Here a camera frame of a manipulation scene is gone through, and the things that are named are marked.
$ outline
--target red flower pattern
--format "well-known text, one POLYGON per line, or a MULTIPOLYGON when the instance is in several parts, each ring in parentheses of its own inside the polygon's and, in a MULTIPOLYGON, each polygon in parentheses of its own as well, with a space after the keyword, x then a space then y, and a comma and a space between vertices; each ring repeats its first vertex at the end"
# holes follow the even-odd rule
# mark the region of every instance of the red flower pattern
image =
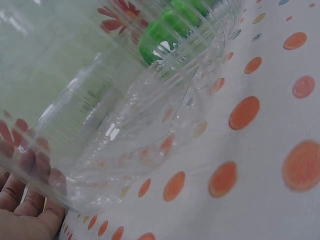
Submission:
MULTIPOLYGON (((133 22, 134 20, 136 20, 136 18, 139 16, 140 11, 136 9, 136 7, 128 1, 128 4, 126 4, 125 0, 113 0, 113 2, 124 12, 124 14, 127 16, 128 19, 130 19, 130 22, 133 22)), ((122 34, 126 29, 129 29, 128 26, 123 23, 119 17, 114 14, 107 6, 104 6, 103 8, 98 8, 97 11, 105 16, 108 16, 112 19, 109 20, 105 20, 101 23, 101 28, 106 32, 110 32, 110 31, 114 31, 114 30, 118 30, 119 28, 119 35, 122 34)), ((140 21, 140 26, 142 28, 146 28, 149 23, 144 20, 141 19, 140 21)), ((131 33, 131 37, 132 40, 137 44, 139 42, 139 35, 130 30, 131 33)))

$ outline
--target orange polka dot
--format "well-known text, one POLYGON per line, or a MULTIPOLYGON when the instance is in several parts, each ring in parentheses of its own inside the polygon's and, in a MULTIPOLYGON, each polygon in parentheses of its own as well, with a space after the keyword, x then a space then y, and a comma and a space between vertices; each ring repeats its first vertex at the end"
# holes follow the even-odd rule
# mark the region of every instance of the orange polka dot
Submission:
POLYGON ((85 217, 83 218, 83 223, 85 224, 85 223, 88 221, 88 219, 89 219, 89 216, 85 216, 85 217))
POLYGON ((140 161, 142 162, 143 165, 145 166, 152 166, 153 165, 153 162, 150 158, 150 155, 149 155, 149 147, 145 147, 141 153, 140 153, 140 161))
POLYGON ((180 171, 170 178, 163 191, 163 199, 166 202, 172 201, 179 195, 185 186, 185 179, 186 174, 184 171, 180 171))
POLYGON ((213 93, 219 91, 225 84, 225 79, 222 77, 218 80, 216 80, 212 86, 209 88, 208 94, 209 96, 212 95, 213 93))
POLYGON ((119 227, 114 234, 112 235, 111 240, 121 240, 122 235, 124 234, 124 227, 119 227))
POLYGON ((175 135, 172 133, 166 137, 160 146, 160 150, 165 158, 169 157, 171 154, 172 145, 174 142, 175 135))
POLYGON ((97 216, 93 216, 92 218, 91 218, 91 221, 89 222, 89 225, 88 225, 88 230, 90 230, 90 229, 92 229, 93 228, 93 226, 95 225, 95 223, 96 223, 96 221, 97 221, 97 216))
POLYGON ((127 195, 130 188, 131 186, 125 186, 124 188, 121 189, 121 195, 120 195, 121 199, 123 199, 127 195))
POLYGON ((145 182, 141 185, 138 193, 139 198, 143 197, 147 193, 147 191, 149 190, 150 184, 151 184, 151 179, 149 178, 145 180, 145 182))
POLYGON ((229 126, 233 130, 240 130, 251 123, 260 109, 259 99, 249 96, 243 99, 232 111, 229 118, 229 126))
POLYGON ((255 72, 261 65, 262 63, 262 58, 257 56, 253 58, 244 68, 244 72, 246 74, 252 74, 255 72))
POLYGON ((294 50, 300 48, 306 41, 307 35, 304 32, 296 32, 285 40, 283 48, 286 50, 294 50))
POLYGON ((232 59, 233 56, 234 56, 234 52, 232 51, 232 52, 229 53, 229 56, 228 56, 227 60, 229 61, 230 59, 232 59))
POLYGON ((220 78, 220 80, 215 81, 215 83, 213 84, 214 90, 217 92, 219 91, 225 84, 225 78, 222 77, 220 78))
POLYGON ((320 181, 320 144, 305 140, 296 145, 282 166, 284 182, 295 191, 312 189, 320 181))
POLYGON ((172 114, 174 113, 174 108, 170 107, 168 110, 165 111, 164 116, 162 118, 162 122, 164 123, 169 118, 171 118, 172 114))
POLYGON ((214 198, 225 196, 237 182, 237 165, 227 161, 215 170, 209 181, 209 193, 214 198))
POLYGON ((99 231, 98 231, 98 236, 101 237, 105 231, 107 230, 107 227, 108 227, 108 220, 104 221, 100 228, 99 228, 99 231))
POLYGON ((156 240, 156 237, 152 232, 148 232, 139 237, 138 240, 156 240))
POLYGON ((200 123, 193 131, 193 137, 194 138, 200 137, 207 129, 207 126, 208 126, 208 123, 206 121, 200 123))
POLYGON ((302 99, 309 96, 315 89, 315 80, 311 76, 302 76, 294 84, 292 93, 302 99))

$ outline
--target blue dot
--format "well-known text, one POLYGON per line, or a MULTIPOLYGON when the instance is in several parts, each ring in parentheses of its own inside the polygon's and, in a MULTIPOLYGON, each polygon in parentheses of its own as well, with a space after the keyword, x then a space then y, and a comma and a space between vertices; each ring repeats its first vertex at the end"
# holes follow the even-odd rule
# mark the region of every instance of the blue dot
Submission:
POLYGON ((186 102, 187 106, 190 106, 192 104, 192 102, 194 101, 194 99, 191 97, 188 99, 188 101, 186 102))
POLYGON ((280 0, 280 2, 278 3, 278 6, 284 5, 287 2, 289 2, 289 0, 280 0))
POLYGON ((232 38, 232 40, 235 39, 236 37, 238 37, 240 33, 241 33, 241 29, 239 29, 238 31, 236 31, 236 34, 234 35, 234 37, 232 38))
POLYGON ((255 35, 253 38, 252 38, 252 42, 255 42, 255 41, 257 41, 258 39, 260 39, 261 38, 261 36, 262 36, 262 33, 260 32, 260 33, 258 33, 257 35, 255 35))

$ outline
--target tablecloth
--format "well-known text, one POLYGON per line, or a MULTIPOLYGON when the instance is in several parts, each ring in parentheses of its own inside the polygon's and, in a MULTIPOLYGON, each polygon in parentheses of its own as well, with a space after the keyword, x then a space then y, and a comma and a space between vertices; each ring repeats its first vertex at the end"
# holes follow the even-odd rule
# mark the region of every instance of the tablecloth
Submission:
POLYGON ((201 135, 59 239, 320 239, 319 7, 243 1, 201 135))

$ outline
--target clear plastic bottle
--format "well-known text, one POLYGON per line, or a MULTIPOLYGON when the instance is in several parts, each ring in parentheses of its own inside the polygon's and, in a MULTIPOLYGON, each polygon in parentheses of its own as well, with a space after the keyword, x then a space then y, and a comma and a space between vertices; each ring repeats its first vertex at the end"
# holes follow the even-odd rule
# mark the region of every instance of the clear plastic bottle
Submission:
POLYGON ((0 165, 78 212, 121 203, 203 124, 238 12, 233 0, 2 0, 0 134, 15 148, 0 165))

